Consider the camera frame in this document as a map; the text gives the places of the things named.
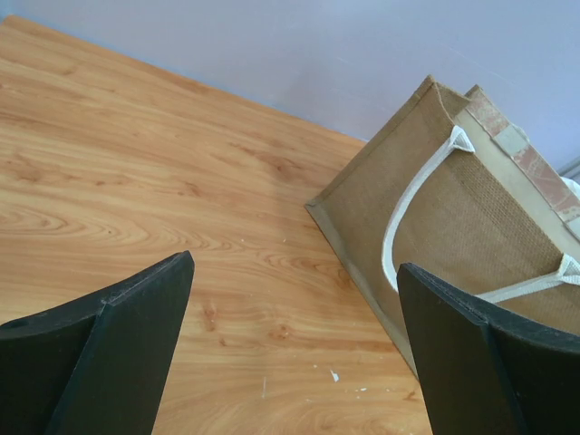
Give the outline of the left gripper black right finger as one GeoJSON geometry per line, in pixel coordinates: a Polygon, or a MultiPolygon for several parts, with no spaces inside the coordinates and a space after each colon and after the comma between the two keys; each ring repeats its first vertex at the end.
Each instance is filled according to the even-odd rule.
{"type": "Polygon", "coordinates": [[[578,335],[412,263],[400,266],[397,284],[433,433],[578,433],[578,335]]]}

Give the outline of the tan canvas tote bag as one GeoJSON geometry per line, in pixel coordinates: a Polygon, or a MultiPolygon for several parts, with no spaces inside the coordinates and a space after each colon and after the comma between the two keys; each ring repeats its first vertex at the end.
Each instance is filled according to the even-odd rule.
{"type": "Polygon", "coordinates": [[[404,263],[579,330],[579,188],[477,86],[427,77],[306,207],[407,363],[404,263]]]}

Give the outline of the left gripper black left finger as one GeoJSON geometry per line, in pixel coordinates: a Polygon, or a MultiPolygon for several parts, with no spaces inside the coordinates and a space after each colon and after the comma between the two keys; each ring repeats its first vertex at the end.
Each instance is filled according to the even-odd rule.
{"type": "Polygon", "coordinates": [[[194,271],[184,251],[2,324],[2,433],[150,434],[194,271]]]}

